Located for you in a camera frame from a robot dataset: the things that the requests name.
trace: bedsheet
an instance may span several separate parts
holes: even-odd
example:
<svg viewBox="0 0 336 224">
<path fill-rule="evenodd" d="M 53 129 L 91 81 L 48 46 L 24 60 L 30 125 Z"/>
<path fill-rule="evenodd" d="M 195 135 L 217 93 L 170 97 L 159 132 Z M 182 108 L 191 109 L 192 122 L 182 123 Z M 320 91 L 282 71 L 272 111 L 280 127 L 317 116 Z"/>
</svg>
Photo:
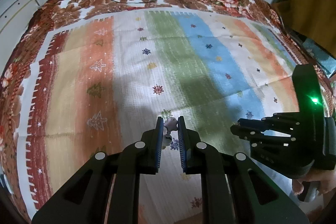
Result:
<svg viewBox="0 0 336 224">
<path fill-rule="evenodd" d="M 28 221 L 95 152 L 122 151 L 157 116 L 183 115 L 219 151 L 249 153 L 230 126 L 297 111 L 297 64 L 315 64 L 332 112 L 327 78 L 264 1 L 140 1 L 149 0 L 49 0 L 13 51 L 1 78 L 0 160 Z M 139 223 L 202 210 L 200 176 L 182 173 L 172 137 L 159 173 L 140 181 Z M 289 179 L 262 168 L 290 194 Z"/>
</svg>

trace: human hand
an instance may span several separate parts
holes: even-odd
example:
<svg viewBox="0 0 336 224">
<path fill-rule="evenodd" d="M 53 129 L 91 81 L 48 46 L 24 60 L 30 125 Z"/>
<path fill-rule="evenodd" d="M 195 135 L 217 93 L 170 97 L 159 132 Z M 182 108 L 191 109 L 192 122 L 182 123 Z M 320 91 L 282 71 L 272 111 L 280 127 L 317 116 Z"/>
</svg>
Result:
<svg viewBox="0 0 336 224">
<path fill-rule="evenodd" d="M 336 168 L 334 170 L 310 169 L 307 175 L 301 179 L 292 180 L 292 188 L 295 195 L 303 192 L 303 181 L 320 181 L 318 191 L 321 194 L 328 193 L 336 188 Z"/>
</svg>

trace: christmas tree print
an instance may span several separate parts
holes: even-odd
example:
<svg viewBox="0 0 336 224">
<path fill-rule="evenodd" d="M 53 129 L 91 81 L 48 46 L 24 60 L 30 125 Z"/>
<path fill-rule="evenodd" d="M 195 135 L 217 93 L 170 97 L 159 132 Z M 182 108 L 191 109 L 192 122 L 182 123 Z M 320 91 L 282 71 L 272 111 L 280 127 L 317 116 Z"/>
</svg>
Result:
<svg viewBox="0 0 336 224">
<path fill-rule="evenodd" d="M 89 127 L 93 127 L 95 130 L 103 130 L 104 131 L 104 123 L 107 122 L 107 118 L 101 117 L 101 111 L 98 114 L 93 115 L 92 118 L 87 120 L 87 125 Z"/>
<path fill-rule="evenodd" d="M 194 198 L 194 200 L 190 203 L 191 203 L 191 208 L 199 208 L 202 205 L 202 199 Z"/>
<path fill-rule="evenodd" d="M 252 119 L 252 117 L 253 117 L 252 111 L 246 112 L 246 118 Z"/>
<path fill-rule="evenodd" d="M 154 90 L 153 93 L 158 94 L 158 95 L 160 95 L 161 93 L 164 92 L 164 90 L 162 89 L 162 86 L 161 86 L 161 85 L 156 85 L 156 86 L 154 86 L 154 87 L 153 87 L 153 90 Z"/>
<path fill-rule="evenodd" d="M 90 69 L 93 69 L 95 71 L 99 71 L 101 72 L 102 68 L 106 67 L 106 64 L 103 64 L 103 60 L 100 59 L 99 61 L 96 61 L 91 67 Z"/>
<path fill-rule="evenodd" d="M 171 114 L 171 110 L 164 109 L 163 111 L 161 111 L 161 116 L 166 121 L 169 117 L 172 117 L 173 115 Z"/>
<path fill-rule="evenodd" d="M 179 150 L 179 141 L 175 138 L 170 143 L 170 150 Z"/>
<path fill-rule="evenodd" d="M 101 86 L 101 83 L 99 82 L 98 84 L 94 84 L 91 87 L 89 87 L 86 91 L 87 94 L 93 96 L 93 97 L 98 97 L 101 98 L 101 92 L 104 90 L 104 88 Z"/>
<path fill-rule="evenodd" d="M 149 49 L 147 49 L 147 48 L 145 48 L 144 50 L 142 50 L 142 54 L 146 54 L 146 55 L 148 55 L 148 54 L 150 54 L 151 53 L 151 50 L 149 50 Z"/>
<path fill-rule="evenodd" d="M 97 46 L 103 46 L 104 45 L 104 41 L 102 39 L 97 40 L 96 42 L 94 42 L 95 45 Z"/>
</svg>

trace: gray toy figure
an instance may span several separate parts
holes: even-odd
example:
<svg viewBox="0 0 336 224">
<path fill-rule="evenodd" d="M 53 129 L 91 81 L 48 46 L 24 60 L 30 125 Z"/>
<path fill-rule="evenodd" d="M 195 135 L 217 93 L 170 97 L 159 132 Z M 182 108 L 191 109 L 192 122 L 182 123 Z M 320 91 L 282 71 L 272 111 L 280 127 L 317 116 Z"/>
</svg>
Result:
<svg viewBox="0 0 336 224">
<path fill-rule="evenodd" d="M 175 119 L 174 117 L 169 117 L 167 121 L 163 124 L 163 126 L 167 129 L 167 133 L 166 135 L 163 136 L 162 140 L 163 146 L 170 145 L 170 142 L 173 140 L 170 133 L 172 131 L 177 131 L 177 123 L 178 123 L 177 119 Z"/>
</svg>

